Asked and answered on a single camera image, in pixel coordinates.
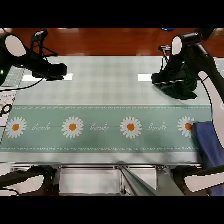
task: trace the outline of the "white daisy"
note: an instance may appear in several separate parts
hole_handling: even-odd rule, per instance
[[[181,119],[179,119],[178,121],[178,130],[182,131],[182,135],[184,135],[186,138],[189,137],[191,138],[191,129],[192,129],[192,125],[194,123],[194,118],[190,118],[190,117],[182,117]]]
[[[120,131],[123,131],[123,135],[126,135],[126,138],[135,138],[141,134],[140,130],[142,130],[140,121],[134,117],[123,119],[120,127]]]
[[[83,121],[78,117],[69,117],[65,122],[63,122],[63,135],[66,135],[66,138],[75,138],[82,134],[81,131],[83,130],[83,126]]]
[[[26,121],[22,117],[15,117],[8,122],[6,126],[6,135],[8,138],[17,138],[23,134],[23,131],[26,129]]]

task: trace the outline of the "checkered tablecloth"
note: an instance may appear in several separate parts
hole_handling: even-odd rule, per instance
[[[138,82],[138,74],[152,74],[160,70],[162,57],[150,56],[65,56],[50,58],[52,63],[65,63],[68,73],[73,74],[70,81],[42,81],[38,85],[17,92],[14,105],[209,105],[209,100],[203,86],[199,83],[195,93],[195,100],[180,101],[172,99],[160,92],[151,82]],[[217,68],[224,75],[223,59],[215,59]],[[25,70],[24,75],[31,74]],[[20,87],[34,82],[21,81]],[[155,163],[183,163],[197,162],[195,154],[150,154],[144,157],[118,155],[111,153],[110,158],[105,155],[85,157],[77,153],[76,158],[70,159],[69,153],[11,153],[11,159],[23,161],[63,161],[63,162],[155,162]]]

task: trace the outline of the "table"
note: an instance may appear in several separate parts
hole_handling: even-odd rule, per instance
[[[72,80],[42,81],[17,91],[8,125],[24,130],[15,136],[15,131],[0,128],[0,162],[199,163],[194,139],[182,135],[177,125],[185,117],[211,120],[209,99],[200,82],[198,97],[181,101],[164,95],[150,81],[138,81],[138,74],[158,72],[161,60],[159,56],[50,58],[52,63],[65,63]],[[224,75],[223,59],[215,61]],[[29,75],[28,70],[20,74],[20,87],[35,82],[21,81]],[[136,136],[128,134],[132,128]]]

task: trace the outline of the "blue towel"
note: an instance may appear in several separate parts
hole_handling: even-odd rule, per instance
[[[199,154],[205,168],[224,165],[224,148],[221,146],[211,121],[193,124],[199,144]],[[210,188],[211,196],[224,196],[224,185]]]

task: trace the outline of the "yellow flower center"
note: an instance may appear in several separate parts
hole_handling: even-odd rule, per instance
[[[76,124],[70,124],[70,125],[69,125],[69,129],[70,129],[71,131],[74,131],[74,130],[76,129]]]
[[[135,126],[133,124],[128,124],[128,130],[133,131],[135,129]]]
[[[191,130],[191,129],[192,129],[192,125],[191,125],[190,123],[186,123],[186,124],[185,124],[185,128],[186,128],[187,130]]]
[[[12,130],[13,130],[13,131],[17,131],[17,130],[19,130],[19,124],[14,124],[14,125],[12,126]]]

